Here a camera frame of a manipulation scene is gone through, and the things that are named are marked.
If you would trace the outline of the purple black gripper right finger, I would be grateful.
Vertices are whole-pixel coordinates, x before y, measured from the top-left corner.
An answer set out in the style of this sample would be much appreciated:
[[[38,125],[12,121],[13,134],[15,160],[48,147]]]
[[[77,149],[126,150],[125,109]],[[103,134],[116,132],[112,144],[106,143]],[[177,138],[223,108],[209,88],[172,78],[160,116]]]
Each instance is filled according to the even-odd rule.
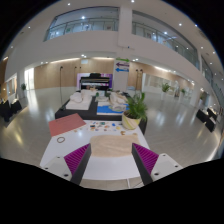
[[[136,143],[132,144],[132,155],[144,185],[153,182],[151,173],[159,155]]]

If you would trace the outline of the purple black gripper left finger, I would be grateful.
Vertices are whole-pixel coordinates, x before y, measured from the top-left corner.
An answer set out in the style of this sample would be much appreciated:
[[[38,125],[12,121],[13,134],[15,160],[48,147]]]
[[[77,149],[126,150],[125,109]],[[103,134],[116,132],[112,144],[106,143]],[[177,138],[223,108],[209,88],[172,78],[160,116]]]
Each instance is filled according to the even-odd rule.
[[[72,183],[76,185],[80,184],[90,156],[91,144],[86,144],[64,157],[64,160],[72,174]]]

